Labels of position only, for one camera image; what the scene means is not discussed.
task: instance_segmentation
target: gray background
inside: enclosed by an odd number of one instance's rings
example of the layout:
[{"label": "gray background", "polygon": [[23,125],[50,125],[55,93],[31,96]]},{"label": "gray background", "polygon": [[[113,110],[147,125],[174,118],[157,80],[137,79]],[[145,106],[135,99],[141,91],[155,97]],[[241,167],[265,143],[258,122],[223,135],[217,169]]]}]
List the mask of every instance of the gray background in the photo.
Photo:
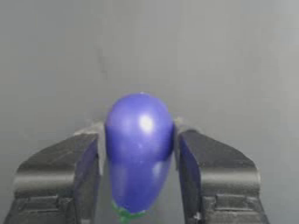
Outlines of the gray background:
[{"label": "gray background", "polygon": [[[0,218],[22,161],[103,119],[118,97],[146,91],[255,160],[271,222],[298,223],[298,7],[295,0],[0,1]],[[182,223],[181,197],[167,197],[177,184],[173,170],[153,223]]]}]

